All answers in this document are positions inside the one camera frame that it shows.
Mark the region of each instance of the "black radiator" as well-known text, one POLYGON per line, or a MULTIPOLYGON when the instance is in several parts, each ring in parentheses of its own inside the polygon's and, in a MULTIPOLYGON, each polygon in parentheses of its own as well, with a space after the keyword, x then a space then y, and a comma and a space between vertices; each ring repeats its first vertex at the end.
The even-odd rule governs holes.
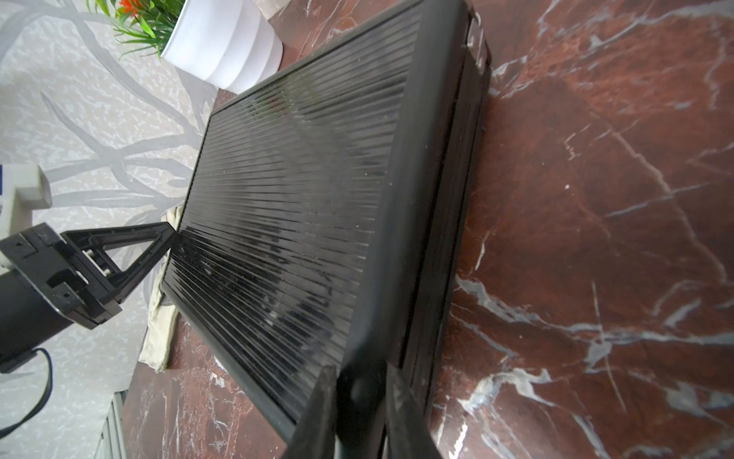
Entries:
POLYGON ((212 114, 163 290, 285 440, 328 364, 347 449, 386 361, 430 413, 489 61, 465 3, 409 1, 212 114))

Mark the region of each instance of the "patterned wallpaper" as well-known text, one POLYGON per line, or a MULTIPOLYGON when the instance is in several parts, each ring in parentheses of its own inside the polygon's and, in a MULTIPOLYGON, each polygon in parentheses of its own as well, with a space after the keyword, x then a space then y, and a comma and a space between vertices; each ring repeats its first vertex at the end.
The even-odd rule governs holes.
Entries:
MULTIPOLYGON (((107 19, 85 0, 0 2, 0 163, 36 162, 56 231, 159 221, 186 194, 216 89, 155 56, 120 55, 107 19)), ((139 250, 122 249, 125 263, 139 250)), ((95 330, 72 325, 46 343, 54 393, 0 441, 0 458, 90 458, 112 393, 127 388, 145 333, 150 277, 95 330)), ((0 426, 21 419, 46 383, 36 357, 0 375, 0 426)))

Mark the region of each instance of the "ribbed black surface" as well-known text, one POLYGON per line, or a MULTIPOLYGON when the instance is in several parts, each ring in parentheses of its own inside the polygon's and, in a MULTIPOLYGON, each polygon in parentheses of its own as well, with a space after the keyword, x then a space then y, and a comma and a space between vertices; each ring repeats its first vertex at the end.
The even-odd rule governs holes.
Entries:
POLYGON ((212 116, 165 281, 295 421, 341 363, 420 5, 212 116))

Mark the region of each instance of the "red marble surface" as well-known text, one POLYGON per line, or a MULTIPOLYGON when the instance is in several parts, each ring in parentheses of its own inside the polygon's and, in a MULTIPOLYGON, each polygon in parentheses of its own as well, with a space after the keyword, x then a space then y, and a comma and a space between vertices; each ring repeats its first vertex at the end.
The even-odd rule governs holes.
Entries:
MULTIPOLYGON (((293 0, 271 21, 284 65, 392 3, 293 0)), ((493 98, 431 420, 440 451, 734 457, 734 2, 475 6, 493 98)), ((277 457, 178 327, 174 369, 134 376, 130 456, 277 457)))

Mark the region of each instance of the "beige cloth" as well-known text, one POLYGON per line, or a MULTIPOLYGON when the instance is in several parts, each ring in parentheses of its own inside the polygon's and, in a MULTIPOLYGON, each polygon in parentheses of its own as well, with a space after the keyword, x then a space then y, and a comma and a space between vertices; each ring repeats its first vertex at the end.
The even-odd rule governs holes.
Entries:
MULTIPOLYGON (((168 222, 171 226, 178 230, 178 224, 181 222, 181 215, 184 212, 183 206, 168 209, 161 221, 168 222)), ((173 337, 173 328, 176 324, 178 309, 173 304, 162 305, 163 294, 161 293, 161 282, 163 274, 168 264, 168 254, 163 260, 161 270, 156 275, 153 282, 153 291, 150 295, 148 303, 148 331, 145 333, 145 339, 142 342, 142 349, 138 361, 147 364, 156 372, 162 372, 168 365, 168 353, 171 349, 171 338, 173 337)))
POLYGON ((289 3, 291 3, 291 0, 253 0, 255 4, 260 8, 260 12, 263 13, 263 16, 265 16, 265 19, 270 19, 278 11, 281 11, 283 8, 287 7, 289 3))

